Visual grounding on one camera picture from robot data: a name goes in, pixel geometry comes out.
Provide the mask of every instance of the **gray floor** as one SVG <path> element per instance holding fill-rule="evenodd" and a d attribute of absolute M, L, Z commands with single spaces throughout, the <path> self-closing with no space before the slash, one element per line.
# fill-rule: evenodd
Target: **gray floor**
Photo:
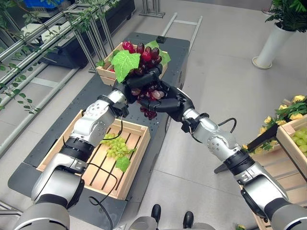
<path fill-rule="evenodd" d="M 136 0 L 137 12 L 141 11 L 140 3 Z M 251 64 L 251 58 L 259 54 L 273 27 L 272 23 L 264 22 L 266 16 L 260 11 L 178 0 L 161 1 L 161 9 L 166 12 L 163 19 L 133 15 L 113 36 L 114 44 L 132 31 L 161 34 L 174 12 L 178 12 L 178 19 L 187 21 L 197 21 L 202 15 L 188 60 L 184 91 L 195 107 L 209 113 L 215 122 L 236 117 L 234 134 L 240 144 L 257 136 L 264 118 L 274 113 L 283 98 L 307 93 L 307 34 L 294 34 L 273 67 L 260 70 Z M 192 33 L 192 26 L 174 24 L 167 36 L 190 40 Z M 65 68 L 52 68 L 40 77 L 58 81 L 68 72 Z M 29 198 L 9 189 L 7 181 L 91 78 L 93 74 L 87 72 L 88 68 L 89 65 L 78 71 L 0 159 L 0 200 L 20 210 L 31 205 Z M 50 88 L 30 84 L 25 90 L 39 102 Z M 1 141 L 25 115 L 15 104 L 9 104 L 0 114 Z M 231 174 L 214 174 L 219 161 L 203 145 L 180 132 L 180 127 L 171 122 L 138 216 L 150 215 L 152 206 L 159 203 L 160 229 L 180 228 L 187 210 L 195 213 L 195 221 L 207 222 L 216 230 L 231 230 L 237 223 L 254 226 L 255 221 Z M 135 218 L 128 219 L 127 224 Z M 2 230 L 12 229 L 13 224 L 13 219 L 0 219 Z M 71 229 L 98 228 L 71 218 Z"/>
<path fill-rule="evenodd" d="M 232 6 L 250 10 L 260 11 L 262 8 L 269 8 L 271 0 L 187 0 L 193 2 L 201 2 L 215 4 L 221 6 Z"/>

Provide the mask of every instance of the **green grapes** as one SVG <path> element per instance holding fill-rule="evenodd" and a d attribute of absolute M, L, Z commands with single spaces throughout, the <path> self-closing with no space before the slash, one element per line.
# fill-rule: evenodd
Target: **green grapes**
<path fill-rule="evenodd" d="M 104 139 L 112 139 L 114 137 L 116 137 L 116 134 L 108 133 L 105 135 Z M 126 146 L 126 140 L 122 137 L 118 137 L 112 140 L 102 140 L 100 143 L 109 147 L 109 149 L 106 151 L 106 156 L 113 157 L 116 160 L 126 156 L 127 154 L 131 153 L 131 151 L 133 151 L 128 149 Z"/>
<path fill-rule="evenodd" d="M 296 131 L 294 136 L 291 138 L 302 151 L 302 153 L 304 153 L 304 155 L 307 157 L 307 127 L 303 127 Z"/>

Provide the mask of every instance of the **black table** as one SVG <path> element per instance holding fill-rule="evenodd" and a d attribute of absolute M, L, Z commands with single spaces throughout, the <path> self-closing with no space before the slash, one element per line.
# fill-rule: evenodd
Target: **black table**
<path fill-rule="evenodd" d="M 157 36 L 155 35 L 131 33 L 125 40 L 131 41 L 134 44 L 139 42 L 146 44 L 156 38 Z M 168 84 L 182 88 L 185 80 L 189 45 L 189 41 L 175 38 L 167 38 L 163 44 L 159 44 L 160 48 L 167 51 L 172 58 L 163 76 L 163 80 Z M 8 181 L 9 188 L 30 197 L 32 187 L 41 174 L 40 171 L 36 170 L 36 167 L 48 153 L 55 140 L 59 138 L 80 109 L 86 109 L 88 105 L 96 101 L 97 96 L 101 94 L 107 95 L 111 92 L 111 89 L 112 87 L 104 85 L 99 75 L 95 74 L 50 127 L 27 158 L 19 165 Z M 146 191 L 152 168 L 160 152 L 167 131 L 167 121 L 169 120 L 167 114 L 158 114 L 155 119 L 149 121 L 140 112 L 140 105 L 138 103 L 129 105 L 129 113 L 124 120 L 148 126 L 150 128 L 151 139 L 126 200 L 108 197 L 103 203 L 111 216 L 114 226 L 120 223 L 123 215 L 125 217 L 136 215 Z M 70 215 L 100 228 L 108 229 L 108 219 L 105 214 L 99 212 L 98 206 L 90 204 L 89 196 L 97 197 L 97 199 L 104 197 L 100 193 L 85 188 L 78 204 L 69 210 Z"/>

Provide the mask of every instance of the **silver metal arm segment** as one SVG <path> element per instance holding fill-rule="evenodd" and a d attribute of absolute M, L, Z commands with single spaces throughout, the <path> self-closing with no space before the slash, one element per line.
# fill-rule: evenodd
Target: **silver metal arm segment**
<path fill-rule="evenodd" d="M 182 121 L 198 117 L 200 114 L 190 108 Z M 249 207 L 258 216 L 267 217 L 274 230 L 307 230 L 307 210 L 288 202 L 282 186 L 241 149 L 232 133 L 222 131 L 208 117 L 202 117 L 191 134 L 227 165 L 242 185 L 241 194 Z"/>
<path fill-rule="evenodd" d="M 51 159 L 32 189 L 34 205 L 19 218 L 15 230 L 69 230 L 67 209 L 75 205 L 84 188 L 83 174 L 94 148 L 117 116 L 116 103 L 126 104 L 120 91 L 91 104 L 74 125 L 70 138 Z"/>

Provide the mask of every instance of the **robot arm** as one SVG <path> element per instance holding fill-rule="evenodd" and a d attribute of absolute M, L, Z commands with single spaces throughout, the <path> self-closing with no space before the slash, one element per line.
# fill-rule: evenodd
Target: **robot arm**
<path fill-rule="evenodd" d="M 283 188 L 241 149 L 230 132 L 222 131 L 209 115 L 199 114 L 180 89 L 159 81 L 161 70 L 162 67 L 154 68 L 142 78 L 129 79 L 124 84 L 116 82 L 111 94 L 98 97 L 86 109 L 69 139 L 34 185 L 35 204 L 20 217 L 15 230 L 69 229 L 67 209 L 78 202 L 84 188 L 80 174 L 84 173 L 86 162 L 114 119 L 128 114 L 128 104 L 136 100 L 131 89 L 152 81 L 164 89 L 165 98 L 140 103 L 149 110 L 168 113 L 175 121 L 182 122 L 184 132 L 207 145 L 242 185 L 241 194 L 254 213 L 268 217 L 274 230 L 307 229 L 307 210 L 288 202 Z"/>

